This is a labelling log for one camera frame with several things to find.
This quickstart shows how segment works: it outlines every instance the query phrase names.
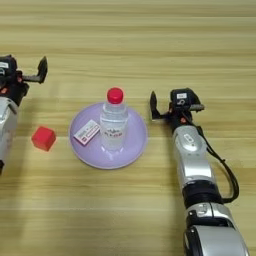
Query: water bottle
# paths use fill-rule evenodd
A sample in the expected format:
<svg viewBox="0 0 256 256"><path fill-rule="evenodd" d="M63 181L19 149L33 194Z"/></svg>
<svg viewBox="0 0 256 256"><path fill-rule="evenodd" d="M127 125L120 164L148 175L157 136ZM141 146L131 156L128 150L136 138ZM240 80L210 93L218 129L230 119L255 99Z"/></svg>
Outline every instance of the water bottle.
<svg viewBox="0 0 256 256"><path fill-rule="evenodd" d="M107 102L103 105L100 133L102 145L107 150L119 150L124 144L128 111L123 97L120 88L111 88L107 93Z"/></svg>

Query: red cube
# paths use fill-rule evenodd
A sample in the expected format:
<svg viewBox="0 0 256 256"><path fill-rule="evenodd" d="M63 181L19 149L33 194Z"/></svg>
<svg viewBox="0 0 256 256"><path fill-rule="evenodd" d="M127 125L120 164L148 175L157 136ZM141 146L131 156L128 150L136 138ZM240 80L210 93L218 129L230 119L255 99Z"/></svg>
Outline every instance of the red cube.
<svg viewBox="0 0 256 256"><path fill-rule="evenodd" d="M43 126L40 126L32 136L34 146L45 151L50 150L55 140L55 132Z"/></svg>

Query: wood grain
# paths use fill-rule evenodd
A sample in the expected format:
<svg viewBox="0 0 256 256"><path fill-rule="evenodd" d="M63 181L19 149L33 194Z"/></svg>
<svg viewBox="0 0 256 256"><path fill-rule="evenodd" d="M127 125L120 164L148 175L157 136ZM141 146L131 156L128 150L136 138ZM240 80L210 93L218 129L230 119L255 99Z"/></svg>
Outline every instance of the wood grain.
<svg viewBox="0 0 256 256"><path fill-rule="evenodd" d="M183 87L206 105L195 120L239 179L230 209L256 255L255 1L9 0L0 11L0 55L15 55L26 73L49 60L46 83L22 103L0 179L1 255L183 255L171 134L148 112L152 90L164 111L170 90ZM144 118L149 143L131 166L102 171L74 156L67 132L112 86ZM49 153L31 144L39 125L57 132Z"/></svg>

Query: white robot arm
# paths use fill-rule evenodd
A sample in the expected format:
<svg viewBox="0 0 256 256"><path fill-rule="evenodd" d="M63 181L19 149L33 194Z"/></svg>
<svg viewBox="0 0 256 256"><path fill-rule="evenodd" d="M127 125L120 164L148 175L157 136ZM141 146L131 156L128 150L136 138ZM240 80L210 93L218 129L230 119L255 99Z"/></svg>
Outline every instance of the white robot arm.
<svg viewBox="0 0 256 256"><path fill-rule="evenodd" d="M204 106L191 89L171 92L169 111L161 115L154 92L150 106L153 120L166 119L173 132L173 148L177 162L180 189L186 207L184 251L186 256L249 256L245 242L224 203L238 197L237 180L209 145L202 129L192 122L191 111ZM224 165L232 180L232 198L222 198L214 172L206 158L207 151Z"/></svg>
<svg viewBox="0 0 256 256"><path fill-rule="evenodd" d="M46 57L40 61L38 74L34 76L24 76L17 70L17 62L11 55L0 57L0 174L16 130L19 105L29 89L26 82L43 83L47 71Z"/></svg>

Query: black cable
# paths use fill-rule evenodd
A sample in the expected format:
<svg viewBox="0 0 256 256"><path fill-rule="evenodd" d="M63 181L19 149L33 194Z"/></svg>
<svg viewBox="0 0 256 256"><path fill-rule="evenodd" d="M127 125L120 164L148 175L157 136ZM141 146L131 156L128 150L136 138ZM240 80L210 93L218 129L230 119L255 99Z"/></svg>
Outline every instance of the black cable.
<svg viewBox="0 0 256 256"><path fill-rule="evenodd" d="M190 118L187 117L187 115L182 112L182 115L184 116L184 118L186 119L186 121L196 127L199 135L205 140L205 143L207 145L207 152L212 155L213 157L215 157L216 159L219 160L219 162L224 166L225 170L227 171L228 175L229 175L229 178L230 178L230 181L231 181L231 184L232 184L232 187L233 187L233 195L231 197L228 197L228 198L222 198L223 200L223 203L231 203L233 202L235 199L238 198L239 196L239 184L238 184L238 181L237 181L237 178L236 176L234 175L234 173L232 172L232 170L229 168L229 166L226 164L226 160L225 159L222 159L217 153L216 151L211 147L210 143L208 142L208 140L206 139L206 137L204 136L204 132L203 132L203 129L201 126L196 126L192 120Z"/></svg>

